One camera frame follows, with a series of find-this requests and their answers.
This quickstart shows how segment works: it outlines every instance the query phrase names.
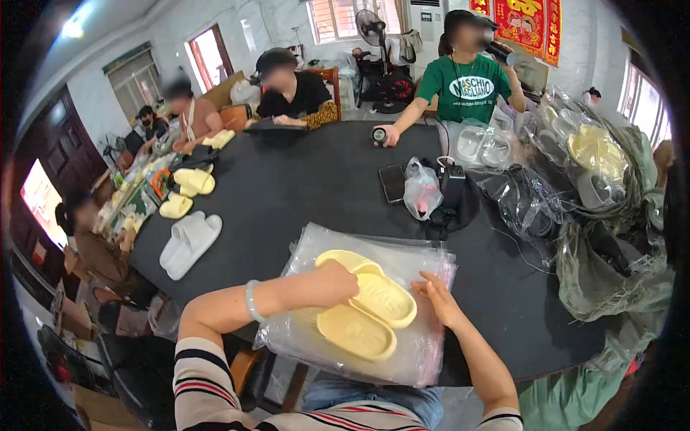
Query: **ceiling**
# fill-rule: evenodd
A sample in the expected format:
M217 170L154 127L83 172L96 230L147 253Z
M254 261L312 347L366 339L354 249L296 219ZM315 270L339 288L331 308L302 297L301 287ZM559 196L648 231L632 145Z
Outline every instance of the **ceiling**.
M35 93L60 68L80 52L106 35L143 18L158 0L84 0L75 13L87 10L81 29L83 36L75 39L60 34L53 43L46 59L34 79L31 93Z

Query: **smartphone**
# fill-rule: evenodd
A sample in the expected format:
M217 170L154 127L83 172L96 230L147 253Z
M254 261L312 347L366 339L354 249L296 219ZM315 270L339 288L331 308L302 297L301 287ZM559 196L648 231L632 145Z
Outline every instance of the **smartphone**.
M384 186L388 203L400 202L405 195L405 173L400 165L389 165L379 169L379 178Z

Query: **black thermos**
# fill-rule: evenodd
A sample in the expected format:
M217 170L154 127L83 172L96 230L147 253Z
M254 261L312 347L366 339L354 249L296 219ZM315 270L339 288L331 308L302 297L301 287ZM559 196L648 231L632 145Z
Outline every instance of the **black thermos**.
M515 64L515 54L493 40L493 31L490 28L487 28L484 31L482 46L485 51L487 51L489 54L495 55L499 61L507 64L508 66Z

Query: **green t-shirt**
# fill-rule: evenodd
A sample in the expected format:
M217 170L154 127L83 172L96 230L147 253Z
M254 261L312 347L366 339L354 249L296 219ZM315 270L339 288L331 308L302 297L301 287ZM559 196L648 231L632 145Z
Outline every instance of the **green t-shirt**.
M489 123L498 95L511 95L508 75L494 60L477 55L473 64L460 64L444 55L426 67L417 97L431 103L438 94L436 118L461 122L474 118Z

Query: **white slide sandal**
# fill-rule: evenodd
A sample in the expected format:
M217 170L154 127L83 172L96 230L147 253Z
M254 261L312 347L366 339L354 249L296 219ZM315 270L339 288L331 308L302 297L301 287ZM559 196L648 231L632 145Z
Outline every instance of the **white slide sandal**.
M217 215L196 211L172 225L171 238L163 248L159 263L173 280L180 280L215 242L223 227Z

